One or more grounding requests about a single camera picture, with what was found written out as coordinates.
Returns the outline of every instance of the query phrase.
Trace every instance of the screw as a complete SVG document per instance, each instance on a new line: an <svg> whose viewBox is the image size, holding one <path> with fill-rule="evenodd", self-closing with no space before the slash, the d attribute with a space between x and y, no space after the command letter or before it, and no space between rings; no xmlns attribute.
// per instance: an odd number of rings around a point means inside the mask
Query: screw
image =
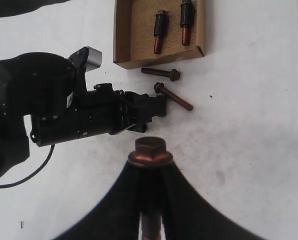
<svg viewBox="0 0 298 240"><path fill-rule="evenodd" d="M163 38L167 35L168 27L168 12L165 10L159 10L156 15L155 27L154 27L154 54L161 54Z"/></svg>
<svg viewBox="0 0 298 240"><path fill-rule="evenodd" d="M183 100L182 98L178 97L176 94L174 94L173 92L169 91L168 89L166 89L164 87L163 83L157 82L154 85L154 90L155 92L158 93L162 93L164 95L166 95L168 98L170 98L171 100L175 101L176 103L178 103L180 106L184 107L185 109L187 109L188 111L192 111L193 110L193 106L191 104L189 104L188 102L186 102L185 100Z"/></svg>
<svg viewBox="0 0 298 240"><path fill-rule="evenodd" d="M143 74L150 74L150 75L156 75L156 76L170 78L170 80L172 82L179 80L181 77L181 74L177 69L173 69L172 71L162 71L162 70L144 67L141 69L141 72Z"/></svg>
<svg viewBox="0 0 298 240"><path fill-rule="evenodd" d="M129 155L129 163L140 167L159 167L173 162L172 154L167 152L165 140L158 137L143 137L135 142L136 150Z"/></svg>

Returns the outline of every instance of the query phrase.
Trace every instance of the white table surface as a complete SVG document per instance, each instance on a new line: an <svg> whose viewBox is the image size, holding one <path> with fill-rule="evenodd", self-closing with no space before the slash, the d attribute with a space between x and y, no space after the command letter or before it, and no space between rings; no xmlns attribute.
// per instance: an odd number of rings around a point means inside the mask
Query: white table surface
<svg viewBox="0 0 298 240"><path fill-rule="evenodd" d="M268 240L298 240L298 0L206 2L207 56L159 66L182 71L181 81L165 83L195 110L171 102L168 117L154 119L145 135L165 138L188 180L226 216ZM153 94L161 78L112 63L113 19L113 0L1 18L0 60L35 51L68 57L92 46L104 61L87 74L89 89L112 82ZM68 229L108 191L141 136L57 145L38 176L0 190L0 240L49 240ZM48 151L32 144L31 158L0 184L29 175Z"/></svg>

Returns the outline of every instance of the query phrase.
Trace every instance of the bolt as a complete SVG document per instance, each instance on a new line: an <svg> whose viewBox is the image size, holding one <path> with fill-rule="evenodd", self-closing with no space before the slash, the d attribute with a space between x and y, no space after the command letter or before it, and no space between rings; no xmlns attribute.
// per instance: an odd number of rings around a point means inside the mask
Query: bolt
<svg viewBox="0 0 298 240"><path fill-rule="evenodd" d="M165 140L158 137L143 137L135 142L136 150L129 155L129 163L141 167L159 167L173 162L167 152Z"/></svg>
<svg viewBox="0 0 298 240"><path fill-rule="evenodd" d="M194 25L194 6L191 0L183 0L181 4L182 45L190 45L191 27Z"/></svg>
<svg viewBox="0 0 298 240"><path fill-rule="evenodd" d="M173 69L172 71L162 71L162 70L144 67L141 69L141 72L143 74L150 74L150 75L156 75L156 76L170 78L170 80L172 82L179 80L181 77L181 74L177 69Z"/></svg>
<svg viewBox="0 0 298 240"><path fill-rule="evenodd" d="M156 15L155 27L154 27L154 54L161 54L163 38L167 36L168 27L168 12L165 10L159 10Z"/></svg>
<svg viewBox="0 0 298 240"><path fill-rule="evenodd" d="M176 94L174 94L173 92L169 91L168 89L166 89L164 87L163 83L157 82L154 85L154 90L155 92L158 93L162 93L164 95L166 95L168 98L170 98L171 100L175 101L176 103L178 103L180 106L184 107L185 109L187 109L188 111L192 111L193 110L193 106L191 104L189 104L188 102L186 102L185 100L183 100L182 98L178 97Z"/></svg>

